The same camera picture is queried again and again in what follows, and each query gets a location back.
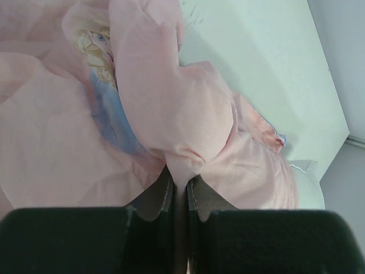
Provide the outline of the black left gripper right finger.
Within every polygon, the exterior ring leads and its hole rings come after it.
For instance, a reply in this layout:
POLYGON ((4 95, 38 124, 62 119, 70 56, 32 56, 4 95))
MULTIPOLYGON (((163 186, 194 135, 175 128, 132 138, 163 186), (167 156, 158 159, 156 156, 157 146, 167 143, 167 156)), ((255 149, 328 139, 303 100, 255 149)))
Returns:
POLYGON ((217 225, 214 213, 237 208, 218 194, 198 175, 188 182, 189 273, 211 273, 217 252, 217 225))

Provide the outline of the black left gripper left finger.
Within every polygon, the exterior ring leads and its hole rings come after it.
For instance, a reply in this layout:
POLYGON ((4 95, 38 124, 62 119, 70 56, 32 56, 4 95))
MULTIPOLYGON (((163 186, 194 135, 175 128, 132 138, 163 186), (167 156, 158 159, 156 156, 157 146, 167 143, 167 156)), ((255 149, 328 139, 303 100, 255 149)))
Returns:
POLYGON ((174 183, 167 168, 129 203, 124 273, 172 273, 174 183))

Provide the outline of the white pillow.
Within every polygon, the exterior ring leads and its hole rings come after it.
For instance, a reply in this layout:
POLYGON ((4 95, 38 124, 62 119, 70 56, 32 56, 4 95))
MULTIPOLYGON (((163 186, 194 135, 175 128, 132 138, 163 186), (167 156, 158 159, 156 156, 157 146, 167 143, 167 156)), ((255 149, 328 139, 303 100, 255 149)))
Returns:
POLYGON ((314 160, 289 161, 296 180, 299 209, 326 209, 320 182, 314 175, 317 165, 314 160))

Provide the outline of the blue and pink printed pillowcase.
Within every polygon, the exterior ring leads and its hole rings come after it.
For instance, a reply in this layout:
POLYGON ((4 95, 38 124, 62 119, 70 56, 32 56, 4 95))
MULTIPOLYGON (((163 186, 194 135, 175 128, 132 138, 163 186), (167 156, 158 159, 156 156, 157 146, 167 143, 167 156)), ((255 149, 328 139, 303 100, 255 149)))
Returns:
POLYGON ((274 128, 209 62, 178 1, 1 2, 1 189, 14 208, 122 206, 169 169, 234 206, 297 208, 274 128))

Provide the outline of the left side aluminium rail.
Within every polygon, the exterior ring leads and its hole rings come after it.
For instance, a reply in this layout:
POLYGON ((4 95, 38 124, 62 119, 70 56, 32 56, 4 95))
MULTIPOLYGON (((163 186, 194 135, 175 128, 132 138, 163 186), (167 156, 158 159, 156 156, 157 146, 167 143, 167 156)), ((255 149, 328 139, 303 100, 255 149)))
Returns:
POLYGON ((349 135, 347 139, 345 140, 346 144, 350 144, 352 146, 357 146, 360 148, 365 148, 365 140, 362 138, 357 138, 354 136, 349 135))

